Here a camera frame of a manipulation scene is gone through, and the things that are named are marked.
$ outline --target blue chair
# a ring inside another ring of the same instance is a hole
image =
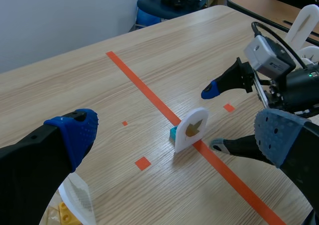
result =
[[[186,8],[178,10],[173,7],[164,5],[161,0],[138,0],[138,8],[156,17],[160,17],[163,19],[172,19],[202,9],[206,3],[206,0],[198,1],[199,3],[196,8]]]

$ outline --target arrow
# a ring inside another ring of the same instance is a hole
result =
[[[187,127],[187,129],[186,129],[185,134],[186,134],[188,137],[192,137],[192,136],[198,134],[198,133],[199,133],[198,128],[200,127],[202,121],[203,121],[203,120],[201,119],[201,120],[200,120],[199,122],[197,122],[196,124],[189,124],[188,127]]]

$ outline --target table surface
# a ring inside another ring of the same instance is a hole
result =
[[[214,6],[0,74],[0,145],[48,118],[91,108],[97,139],[77,173],[90,186],[97,224],[266,224],[193,147],[174,154],[171,123],[105,55],[114,51],[180,118],[209,109],[204,142],[238,138],[253,134],[262,109],[256,93],[238,89],[207,101],[200,93],[236,57],[246,60],[252,21]],[[227,112],[226,103],[236,110]],[[140,171],[135,162],[143,156],[151,166]],[[287,224],[301,224],[310,212],[280,170],[218,156]]]
[[[283,27],[290,28],[289,24],[284,23],[284,20],[293,23],[300,12],[300,8],[280,2],[278,0],[229,0],[231,3],[238,5],[245,10],[255,13],[269,21],[275,22]],[[319,33],[319,25],[314,29],[314,32]],[[319,38],[315,35],[310,37],[316,41]]]

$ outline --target teal block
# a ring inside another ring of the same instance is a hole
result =
[[[177,130],[177,126],[173,127],[169,131],[169,136],[170,136],[170,138],[172,138],[172,140],[174,140],[174,142],[175,142],[175,139],[176,139],[176,130]]]

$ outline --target desk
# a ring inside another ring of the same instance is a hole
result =
[[[214,6],[0,74],[0,145],[48,118],[91,108],[98,134],[76,172],[90,186],[98,225],[266,224],[193,147],[174,154],[171,123],[105,55],[114,51],[180,118],[207,108],[204,142],[238,138],[253,134],[262,109],[256,93],[237,89],[207,101],[200,93],[236,57],[246,60],[252,21]],[[236,110],[227,112],[226,103]],[[135,162],[143,156],[151,166],[141,171]],[[287,224],[310,212],[280,170],[218,156]]]
[[[278,0],[227,0],[227,5],[285,32],[290,25],[284,21],[293,23],[300,11],[299,8]],[[319,33],[319,25],[314,32]],[[319,37],[315,35],[310,35],[308,39],[308,42],[316,46],[319,46],[318,41]]]

